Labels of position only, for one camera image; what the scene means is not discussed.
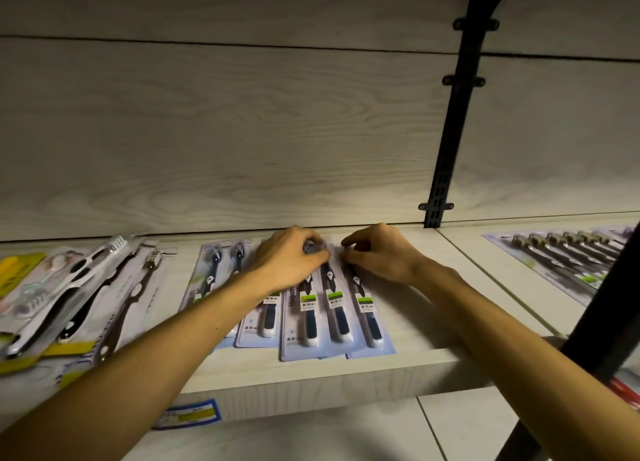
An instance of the person's right hand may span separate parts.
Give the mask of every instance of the person's right hand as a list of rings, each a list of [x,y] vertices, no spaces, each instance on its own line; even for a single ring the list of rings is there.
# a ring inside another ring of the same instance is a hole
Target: person's right hand
[[[345,247],[353,244],[354,249],[347,248],[342,253],[343,261],[395,282],[413,285],[423,266],[439,266],[418,252],[398,229],[386,223],[359,230],[342,240]]]

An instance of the person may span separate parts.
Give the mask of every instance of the person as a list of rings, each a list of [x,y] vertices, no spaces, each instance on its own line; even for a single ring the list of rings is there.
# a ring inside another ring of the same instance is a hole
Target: person
[[[121,459],[225,334],[264,297],[296,285],[329,252],[305,255],[313,230],[276,232],[253,265],[140,336],[0,435],[12,461]],[[450,320],[555,461],[640,459],[640,416],[608,388],[383,223],[342,241],[343,260],[422,292]]]

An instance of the person's left hand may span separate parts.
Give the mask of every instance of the person's left hand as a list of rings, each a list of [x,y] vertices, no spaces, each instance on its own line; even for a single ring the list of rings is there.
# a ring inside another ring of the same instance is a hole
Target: person's left hand
[[[318,232],[298,226],[274,233],[258,247],[250,270],[260,272],[272,293],[299,284],[331,256],[328,250],[305,254],[302,246],[308,239],[323,242]]]

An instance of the wooden wall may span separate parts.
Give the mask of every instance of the wooden wall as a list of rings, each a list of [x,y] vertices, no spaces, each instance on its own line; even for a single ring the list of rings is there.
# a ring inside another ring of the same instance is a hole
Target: wooden wall
[[[0,240],[420,222],[466,5],[0,0]],[[444,220],[640,209],[637,63],[496,56],[640,58],[639,8],[503,0]]]

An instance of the black pole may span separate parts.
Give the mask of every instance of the black pole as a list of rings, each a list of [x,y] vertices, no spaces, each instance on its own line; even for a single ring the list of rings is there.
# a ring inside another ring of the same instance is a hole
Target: black pole
[[[640,223],[560,349],[607,384],[640,343]],[[542,448],[518,422],[496,461],[532,461]]]
[[[425,228],[439,227],[442,212],[453,208],[452,204],[446,203],[453,167],[460,146],[471,93],[475,86],[482,87],[484,85],[484,79],[477,76],[480,52],[486,32],[498,29],[499,23],[492,20],[491,15],[500,1],[469,0],[466,16],[453,22],[454,29],[462,30],[462,38],[456,73],[442,79],[444,85],[451,85],[451,96],[431,181],[429,201],[421,203],[419,206],[420,210],[426,212],[424,216]]]

